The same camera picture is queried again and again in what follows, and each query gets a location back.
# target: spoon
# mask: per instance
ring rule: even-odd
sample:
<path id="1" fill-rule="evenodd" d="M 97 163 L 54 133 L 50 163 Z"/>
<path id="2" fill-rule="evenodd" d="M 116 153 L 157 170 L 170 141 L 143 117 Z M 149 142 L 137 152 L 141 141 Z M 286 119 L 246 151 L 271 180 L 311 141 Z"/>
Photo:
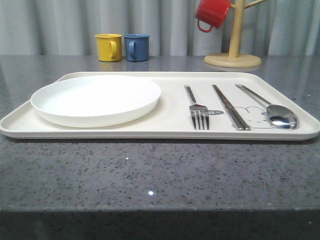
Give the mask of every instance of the spoon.
<path id="1" fill-rule="evenodd" d="M 290 109 L 286 108 L 285 106 L 271 104 L 262 96 L 258 95 L 242 84 L 236 84 L 236 86 L 242 90 L 249 92 L 259 100 L 268 104 L 266 108 L 266 114 L 271 120 L 273 126 L 286 130 L 292 130 L 298 127 L 298 117 Z"/>

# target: cutlery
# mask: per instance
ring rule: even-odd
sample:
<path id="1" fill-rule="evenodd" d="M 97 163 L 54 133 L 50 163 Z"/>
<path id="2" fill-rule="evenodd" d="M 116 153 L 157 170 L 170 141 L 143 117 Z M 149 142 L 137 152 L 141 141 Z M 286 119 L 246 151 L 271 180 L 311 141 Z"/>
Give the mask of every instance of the cutlery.
<path id="1" fill-rule="evenodd" d="M 250 131 L 250 126 L 245 122 L 245 120 L 239 115 L 237 110 L 231 104 L 231 102 L 226 98 L 226 96 L 221 92 L 221 90 L 217 87 L 217 85 L 212 85 L 213 89 L 219 96 L 221 102 L 226 109 L 231 121 L 234 123 L 235 128 L 239 131 Z"/>
<path id="2" fill-rule="evenodd" d="M 290 109 L 282 105 L 271 104 L 271 102 L 267 101 L 262 96 L 242 84 L 236 84 L 236 86 L 247 93 L 252 94 L 268 105 L 266 107 L 266 114 L 273 126 L 286 130 L 293 130 L 298 127 L 298 117 Z"/>
<path id="3" fill-rule="evenodd" d="M 204 105 L 197 103 L 195 96 L 189 85 L 184 85 L 192 105 L 189 106 L 194 129 L 196 130 L 209 130 L 209 112 L 208 108 Z"/>

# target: tray rim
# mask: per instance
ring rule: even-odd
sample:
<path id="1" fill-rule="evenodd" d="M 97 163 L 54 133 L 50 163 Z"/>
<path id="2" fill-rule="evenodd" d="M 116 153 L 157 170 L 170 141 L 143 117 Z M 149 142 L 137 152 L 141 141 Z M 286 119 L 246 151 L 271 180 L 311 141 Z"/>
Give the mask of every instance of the tray rim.
<path id="1" fill-rule="evenodd" d="M 221 75 L 221 76 L 227 76 L 227 75 L 240 75 L 240 76 L 250 76 L 251 78 L 254 77 L 256 79 L 259 79 L 261 83 L 266 85 L 268 88 L 271 88 L 273 91 L 275 91 L 277 94 L 280 94 L 281 96 L 285 97 L 288 99 L 286 96 L 284 96 L 281 92 L 279 92 L 277 89 L 272 87 L 270 84 L 265 82 L 262 78 L 259 76 L 252 74 L 252 73 L 247 73 L 247 72 L 206 72 L 206 71 L 78 71 L 78 72 L 71 72 L 68 74 L 63 75 L 60 77 L 58 80 L 54 81 L 63 81 L 67 80 L 70 78 L 77 78 L 77 75 L 83 75 L 83 74 L 88 74 L 86 76 L 94 76 L 94 75 L 156 75 L 156 76 L 149 76 L 149 77 L 164 77 L 161 75 L 167 75 L 167 74 L 174 74 L 174 75 L 179 75 L 179 74 L 189 74 L 189 75 Z M 295 138 L 281 138 L 279 139 L 278 137 L 268 137 L 268 138 L 263 138 L 259 137 L 261 135 L 261 132 L 250 132 L 249 134 L 252 135 L 252 137 L 234 137 L 234 135 L 237 135 L 238 131 L 235 132 L 215 132 L 216 136 L 212 136 L 212 132 L 207 132 L 202 134 L 201 136 L 197 135 L 198 131 L 196 132 L 197 134 L 194 134 L 194 130 L 170 130 L 170 131 L 155 131 L 155 130 L 110 130 L 110 129 L 68 129 L 69 135 L 64 135 L 66 132 L 65 130 L 61 131 L 19 131 L 19 130 L 11 130 L 11 129 L 6 129 L 3 127 L 3 123 L 6 121 L 7 118 L 10 118 L 13 114 L 15 114 L 17 111 L 21 111 L 24 108 L 28 108 L 31 105 L 30 99 L 18 106 L 16 109 L 11 111 L 9 114 L 7 114 L 5 117 L 3 117 L 0 120 L 0 131 L 2 134 L 4 134 L 7 137 L 10 138 L 15 138 L 15 139 L 199 139 L 199 140 L 244 140 L 244 141 L 305 141 L 309 140 L 312 138 L 315 138 L 319 132 L 320 132 L 320 122 L 313 117 L 310 113 L 306 112 L 304 109 L 302 109 L 299 105 L 288 99 L 291 104 L 295 105 L 297 108 L 301 109 L 304 111 L 304 113 L 307 114 L 309 118 L 312 118 L 314 121 L 317 121 L 317 127 L 313 132 L 308 132 L 308 133 L 294 133 L 293 131 L 287 131 L 283 132 L 284 135 L 292 136 Z M 156 133 L 156 135 L 149 136 L 148 133 Z M 173 133 L 180 133 L 180 136 L 173 135 Z"/>

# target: wooden base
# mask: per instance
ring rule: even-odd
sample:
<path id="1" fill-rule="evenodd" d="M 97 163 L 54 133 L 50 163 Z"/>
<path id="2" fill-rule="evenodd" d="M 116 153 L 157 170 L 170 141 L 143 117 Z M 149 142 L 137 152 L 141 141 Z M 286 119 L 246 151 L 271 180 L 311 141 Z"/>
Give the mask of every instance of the wooden base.
<path id="1" fill-rule="evenodd" d="M 261 65 L 260 57 L 247 54 L 239 54 L 238 57 L 229 57 L 228 53 L 210 54 L 203 60 L 207 64 L 228 68 L 250 68 Z"/>

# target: white curtain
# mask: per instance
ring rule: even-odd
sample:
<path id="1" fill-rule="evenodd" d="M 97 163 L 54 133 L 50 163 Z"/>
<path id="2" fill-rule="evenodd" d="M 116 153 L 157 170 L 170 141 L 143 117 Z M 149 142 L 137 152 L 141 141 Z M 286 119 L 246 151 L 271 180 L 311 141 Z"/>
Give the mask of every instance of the white curtain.
<path id="1" fill-rule="evenodd" d="M 100 33 L 149 34 L 151 56 L 228 52 L 233 9 L 219 29 L 204 33 L 195 19 L 199 3 L 0 0 L 0 55 L 97 55 L 94 35 Z M 245 10 L 240 52 L 318 55 L 319 27 L 320 0 L 267 0 Z"/>

